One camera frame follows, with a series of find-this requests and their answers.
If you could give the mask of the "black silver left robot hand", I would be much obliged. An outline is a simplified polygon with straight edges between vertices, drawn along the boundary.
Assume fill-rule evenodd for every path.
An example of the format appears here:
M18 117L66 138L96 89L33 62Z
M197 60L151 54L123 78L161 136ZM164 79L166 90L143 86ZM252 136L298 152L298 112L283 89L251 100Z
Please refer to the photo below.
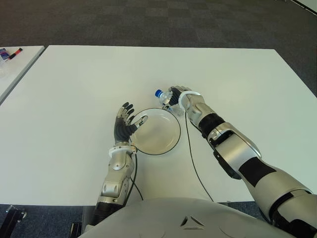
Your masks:
M135 116L132 115L133 113L133 104L130 104L129 102L124 103L118 110L113 131L115 143L128 142L130 136L148 120L148 116L145 115L132 123L132 120L135 118Z

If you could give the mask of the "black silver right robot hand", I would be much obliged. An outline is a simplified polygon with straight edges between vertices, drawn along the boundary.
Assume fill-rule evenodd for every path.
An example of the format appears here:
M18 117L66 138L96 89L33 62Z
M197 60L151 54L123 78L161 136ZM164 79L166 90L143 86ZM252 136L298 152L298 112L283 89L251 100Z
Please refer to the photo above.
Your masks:
M191 91L191 89L184 86L171 86L159 98L162 108L175 113L182 112L178 101L181 93L185 91Z

